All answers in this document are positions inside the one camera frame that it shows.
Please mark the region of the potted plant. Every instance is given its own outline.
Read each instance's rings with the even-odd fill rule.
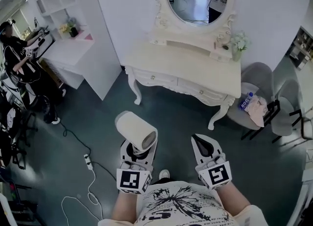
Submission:
[[[240,60],[242,52],[248,48],[250,40],[245,33],[241,31],[231,38],[230,42],[233,48],[233,60],[237,62]]]
[[[67,22],[66,24],[61,25],[59,30],[62,33],[69,33],[71,37],[75,37],[78,35],[78,31],[73,22]]]

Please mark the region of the drawer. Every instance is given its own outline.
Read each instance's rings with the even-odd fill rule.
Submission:
[[[140,70],[136,68],[133,68],[133,72],[136,80],[138,80],[143,85],[177,86],[178,78],[175,76]]]
[[[49,65],[49,67],[61,68],[63,70],[67,70],[75,74],[80,74],[74,66],[62,64],[55,61],[50,61],[49,59],[45,59],[45,62]]]
[[[182,89],[189,92],[191,95],[196,97],[202,97],[205,99],[210,99],[212,101],[223,101],[226,98],[226,94],[218,93],[213,90],[209,90],[199,84],[184,80],[179,78],[178,79],[178,86]]]
[[[229,63],[229,60],[231,57],[227,57],[227,56],[222,56],[220,54],[216,54],[214,52],[210,52],[210,58],[223,62],[223,63]]]

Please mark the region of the curved table leg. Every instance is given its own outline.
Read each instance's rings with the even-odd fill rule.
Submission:
[[[137,96],[137,99],[135,100],[135,104],[139,105],[141,102],[141,93],[137,86],[137,82],[136,82],[133,70],[131,67],[125,67],[125,72],[126,74],[128,74],[128,84],[131,87],[131,90]]]
[[[226,115],[229,107],[233,105],[234,101],[235,98],[230,95],[225,98],[224,102],[221,104],[220,110],[214,116],[212,116],[208,126],[209,130],[214,130],[214,122]]]

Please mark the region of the white flowers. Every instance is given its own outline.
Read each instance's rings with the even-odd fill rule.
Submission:
[[[236,34],[233,38],[230,39],[230,42],[233,44],[235,50],[243,51],[248,48],[250,40],[246,37],[243,31]]]

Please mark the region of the cardboard box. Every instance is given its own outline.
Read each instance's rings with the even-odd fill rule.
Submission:
[[[44,61],[40,61],[40,66],[48,73],[48,75],[52,78],[52,80],[56,83],[58,88],[63,85],[62,80],[53,72],[53,70],[49,67],[49,65]]]

